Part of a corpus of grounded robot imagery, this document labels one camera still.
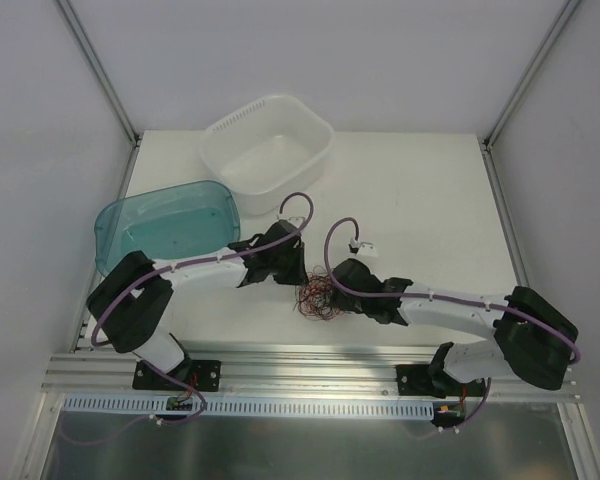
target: white wall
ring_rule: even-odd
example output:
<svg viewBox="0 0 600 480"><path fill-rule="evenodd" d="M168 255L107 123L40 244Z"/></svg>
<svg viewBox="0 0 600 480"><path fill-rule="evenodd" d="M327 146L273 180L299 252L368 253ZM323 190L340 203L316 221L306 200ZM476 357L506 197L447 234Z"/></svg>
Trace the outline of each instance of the white wall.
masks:
<svg viewBox="0 0 600 480"><path fill-rule="evenodd" d="M580 328L600 446L600 0L583 3L495 154L533 285Z"/></svg>
<svg viewBox="0 0 600 480"><path fill-rule="evenodd" d="M336 130L495 123L563 0L74 0L134 125L205 128L265 94Z"/></svg>
<svg viewBox="0 0 600 480"><path fill-rule="evenodd" d="M51 0L0 0L0 480L66 348L128 152Z"/></svg>

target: purple cable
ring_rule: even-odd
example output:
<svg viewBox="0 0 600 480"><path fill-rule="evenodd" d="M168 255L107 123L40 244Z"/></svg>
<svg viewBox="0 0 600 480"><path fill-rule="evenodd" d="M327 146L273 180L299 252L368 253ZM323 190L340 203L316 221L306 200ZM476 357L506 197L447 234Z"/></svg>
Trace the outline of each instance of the purple cable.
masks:
<svg viewBox="0 0 600 480"><path fill-rule="evenodd" d="M107 443L115 438L118 438L118 436L120 436L123 432L126 432L129 428L131 428L136 423L139 423L142 420L150 420L149 415L139 415L139 416L135 417L133 420L131 420L129 423L127 423L120 430L112 433L108 437L100 438L98 440L89 440L86 442L82 442L80 440L74 440L73 438L69 437L64 432L64 426L63 426L64 425L64 415L65 415L65 413L61 412L60 417L58 418L58 427L57 427L58 436L60 438L62 438L65 442L70 443L71 445L75 445L76 447L94 447L96 445L101 445L103 443Z"/></svg>
<svg viewBox="0 0 600 480"><path fill-rule="evenodd" d="M244 252L236 252L236 253L226 255L226 256L222 257L222 260L231 260L233 258L246 257L247 255L252 255L254 253L263 252L264 250L268 250L270 248L277 247L278 245L292 239L293 237L297 236L300 232L302 232L302 230L305 229L305 227L309 224L309 222L313 218L313 210L314 210L313 201L311 200L311 197L309 197L309 195L307 195L306 193L302 193L302 192L292 193L291 195L288 195L280 204L279 213L282 213L286 203L293 197L302 197L309 203L309 215L304 220L304 222L302 222L302 224L300 224L300 226L296 230L294 230L293 232L289 233L288 235L285 235L284 237L279 238L278 240L275 240L266 245L262 245L257 248L252 248L250 250L245 250ZM176 264L175 269L179 270L181 268L191 267L193 265L201 265L204 263L213 263L213 262L217 262L217 261L218 261L218 257L194 258L193 260L186 260L184 262L180 262L180 263ZM162 275L163 273L167 273L170 271L171 271L171 266L159 268L158 270L154 270L152 272L147 273L146 275L143 275L142 277L137 279L135 282L131 283L127 288L125 288L120 293L120 295L118 295L115 298L115 300L113 302L111 302L111 304L106 308L106 310L103 312L103 314L100 316L100 318L96 322L96 326L94 327L93 332L91 333L91 344L94 347L103 347L105 345L109 345L109 343L111 343L109 341L103 341L103 342L98 341L98 333L100 333L100 330L102 329L102 325L104 325L104 322L107 321L107 318L109 318L109 315L111 315L111 312L113 312L116 309L116 307L118 305L120 305L122 300L127 295L129 295L133 290L138 288L138 286L142 285L144 282L146 282L147 280L150 280L153 277Z"/></svg>
<svg viewBox="0 0 600 480"><path fill-rule="evenodd" d="M437 295L437 294L430 295L429 293L408 293L408 292L369 293L369 292L359 292L359 291L352 290L352 289L344 286L335 277L335 275L333 274L333 271L331 270L331 266L329 265L329 243L331 242L331 237L333 236L333 232L335 232L336 229L340 225L342 225L343 223L346 223L346 222L353 223L353 225L356 229L355 239L358 240L358 237L360 236L360 227L358 226L358 222L353 217L345 217L345 218L338 220L336 223L333 224L333 226L329 229L329 232L327 233L327 238L324 242L324 266L327 270L327 273L329 274L329 278L331 278L331 281L339 290L343 291L344 293L348 293L349 295L354 295L356 297L363 297L363 298L427 298L427 299L433 298L434 300L441 300L443 302L450 302L450 303L455 303L458 305L465 305L468 307L478 307L478 308L485 307L485 304L482 302L466 300L464 298L452 297L449 295ZM492 308L493 310L499 310L501 312L510 313L512 315L515 315L515 316L543 329L545 332L558 338L562 343L564 343L567 347L569 347L571 349L571 351L573 352L573 358L569 361L570 365L573 365L580 361L580 357L581 357L580 349L578 349L578 347L576 346L575 343L573 343L571 340L569 340L569 338L567 338L561 332L557 331L555 328L550 327L549 325L541 322L537 318L532 317L531 315L529 315L527 313L521 312L520 310L518 310L516 308L512 308L512 307L505 306L505 305L498 305L498 304L491 304L490 308Z"/></svg>
<svg viewBox="0 0 600 480"><path fill-rule="evenodd" d="M195 396L197 396L201 402L200 408L196 412L187 415L185 418L182 418L180 420L166 420L163 418L162 423L164 425L171 425L171 426L182 425L183 423L190 422L194 418L199 417L202 414L202 412L204 412L207 409L207 399L204 398L204 396L199 391L192 389L191 385L187 385L186 383L181 382L180 380L178 380L176 378L170 377L166 373L162 372L155 365L147 362L146 360L145 360L145 363L151 370L153 370L156 374L160 375L165 380L168 380L169 382L182 387L186 391L191 390L192 393ZM58 419L58 436L60 436L60 438L62 438L64 441L66 441L72 445L75 445L77 447L93 447L96 445L102 445L103 443L107 443L111 440L114 440L115 438L118 438L118 436L120 436L122 433L127 431L129 428L131 428L136 423L140 423L142 420L151 420L151 417L149 415L138 415L137 417L133 418L129 423L124 425L120 430L112 433L108 437L100 438L98 440L89 440L89 441L83 442L83 441L79 441L79 440L74 440L65 433L64 428L63 428L64 412L62 412L60 414L60 418Z"/></svg>
<svg viewBox="0 0 600 480"><path fill-rule="evenodd" d="M491 392L491 379L487 378L485 381L487 382L486 383L487 386L484 390L484 394L482 395L482 399L480 400L480 403L475 408L475 410L473 412L471 412L467 416L467 418L464 419L464 421L460 425L466 425L467 422L470 421L472 418L474 418L478 414L478 412L480 410L482 410L482 407L484 407L485 404L487 403L487 398L489 397L489 393Z"/></svg>

